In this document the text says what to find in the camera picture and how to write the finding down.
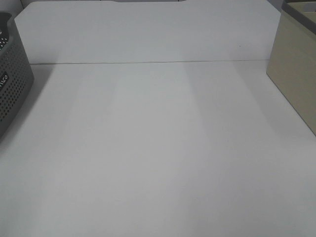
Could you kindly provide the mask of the beige storage box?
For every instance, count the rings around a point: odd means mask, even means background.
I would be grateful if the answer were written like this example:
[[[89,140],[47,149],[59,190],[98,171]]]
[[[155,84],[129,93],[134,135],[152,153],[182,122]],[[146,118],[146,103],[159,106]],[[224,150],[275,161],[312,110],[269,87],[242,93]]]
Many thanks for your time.
[[[312,133],[316,131],[316,2],[285,0],[267,75]]]

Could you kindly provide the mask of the grey perforated plastic basket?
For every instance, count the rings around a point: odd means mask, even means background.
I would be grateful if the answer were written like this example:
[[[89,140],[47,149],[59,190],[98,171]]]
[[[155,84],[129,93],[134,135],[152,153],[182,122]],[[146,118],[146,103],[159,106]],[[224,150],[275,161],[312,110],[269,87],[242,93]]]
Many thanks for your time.
[[[34,83],[14,15],[0,13],[0,135],[15,119]]]

